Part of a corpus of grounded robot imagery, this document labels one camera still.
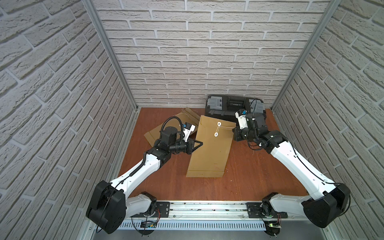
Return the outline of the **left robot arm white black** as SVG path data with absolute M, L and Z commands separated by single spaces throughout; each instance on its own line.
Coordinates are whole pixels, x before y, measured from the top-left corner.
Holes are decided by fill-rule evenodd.
M 161 212 L 157 198 L 142 192 L 136 197 L 131 193 L 152 173 L 167 163 L 172 155 L 185 153 L 191 155 L 197 147 L 190 138 L 195 126 L 174 116 L 168 118 L 160 129 L 160 136 L 154 146 L 144 152 L 143 158 L 120 177 L 99 182 L 92 194 L 86 217 L 108 234 L 113 233 L 126 218 L 143 215 L 146 218 Z

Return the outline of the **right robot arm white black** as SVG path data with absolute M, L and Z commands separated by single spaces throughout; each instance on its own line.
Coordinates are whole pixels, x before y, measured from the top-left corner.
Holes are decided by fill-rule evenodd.
M 233 129 L 234 140 L 246 141 L 253 151 L 265 150 L 282 163 L 307 192 L 307 196 L 301 197 L 276 192 L 269 194 L 260 205 L 262 216 L 272 218 L 281 213 L 294 214 L 325 228 L 349 210 L 350 189 L 318 171 L 281 132 L 269 131 L 264 114 L 239 110 L 235 116 L 239 125 Z

